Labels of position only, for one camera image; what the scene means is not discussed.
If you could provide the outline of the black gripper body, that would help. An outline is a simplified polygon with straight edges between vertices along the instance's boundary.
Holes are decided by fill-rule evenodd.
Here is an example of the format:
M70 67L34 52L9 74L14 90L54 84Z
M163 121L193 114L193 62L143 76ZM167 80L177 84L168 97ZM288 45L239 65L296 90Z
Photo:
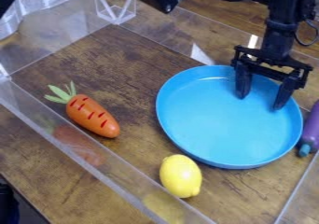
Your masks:
M260 49L235 46L232 67L237 62L249 66L251 73L269 77L280 82L287 77L297 77L305 86L311 66L291 57L291 47L297 24L267 19L267 29Z

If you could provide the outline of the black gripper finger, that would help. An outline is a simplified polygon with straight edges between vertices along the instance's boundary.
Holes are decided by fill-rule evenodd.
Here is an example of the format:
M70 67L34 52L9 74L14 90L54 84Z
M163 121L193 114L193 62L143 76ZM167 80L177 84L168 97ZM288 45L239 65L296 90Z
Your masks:
M301 88L300 79L297 77L287 77L279 86L277 94L272 104L272 109L279 110L285 105L295 90Z
M235 94L239 99L244 99L251 91L252 73L249 66L243 62L235 65Z

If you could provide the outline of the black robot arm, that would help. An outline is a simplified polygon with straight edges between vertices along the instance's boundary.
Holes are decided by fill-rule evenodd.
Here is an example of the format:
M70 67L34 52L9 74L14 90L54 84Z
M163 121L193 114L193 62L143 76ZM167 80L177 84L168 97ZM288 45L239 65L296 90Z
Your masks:
M251 0L268 7L265 33L261 47L249 49L235 46L232 67L235 68L235 95L243 99L252 85L252 76L260 75L280 82L272 108L280 109L295 90L307 84L312 67L291 57L292 44L299 42L300 22L315 18L315 0Z

